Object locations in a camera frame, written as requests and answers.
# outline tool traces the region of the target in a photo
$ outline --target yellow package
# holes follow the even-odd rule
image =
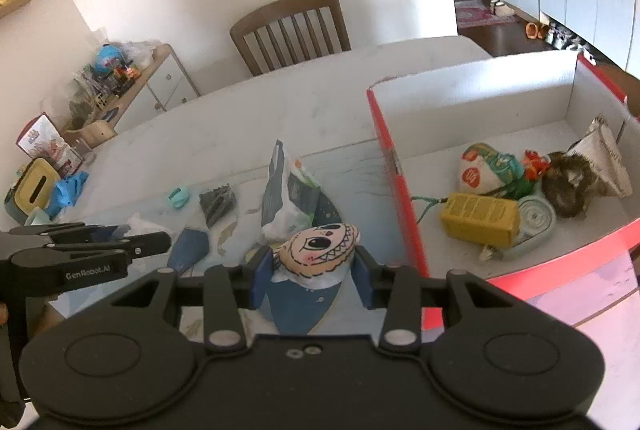
[[[467,242],[510,248],[520,230],[518,201],[453,193],[440,214],[447,235]]]

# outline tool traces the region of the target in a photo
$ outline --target red patterned rug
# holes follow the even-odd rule
[[[475,27],[478,25],[495,25],[516,22],[518,18],[506,16],[501,18],[491,14],[491,11],[482,0],[462,0],[456,2],[456,22],[458,29]]]

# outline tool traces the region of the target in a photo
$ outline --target green cord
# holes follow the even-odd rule
[[[422,197],[420,195],[416,195],[411,197],[412,201],[425,201],[427,202],[427,207],[422,211],[422,215],[416,222],[416,224],[420,224],[420,221],[424,219],[424,216],[427,214],[429,210],[431,210],[436,204],[443,204],[447,202],[447,198],[444,199],[436,199],[434,197]]]

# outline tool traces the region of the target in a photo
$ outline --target wooden shelf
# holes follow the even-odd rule
[[[0,6],[0,18],[4,18],[9,13],[14,12],[16,9],[20,9],[31,1],[32,0],[11,0],[7,4],[4,4],[4,6]]]

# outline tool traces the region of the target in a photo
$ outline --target open box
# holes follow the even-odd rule
[[[640,244],[640,124],[619,89],[575,53],[499,57],[395,78],[373,85],[368,98],[407,253],[424,276],[465,269],[530,299]],[[460,156],[471,143],[518,158],[525,149],[565,151],[597,115],[618,136],[635,189],[631,197],[594,198],[585,216],[558,217],[548,241],[511,261],[481,262],[478,244],[447,236],[442,206],[417,224],[424,204],[412,204],[411,197],[455,191]]]

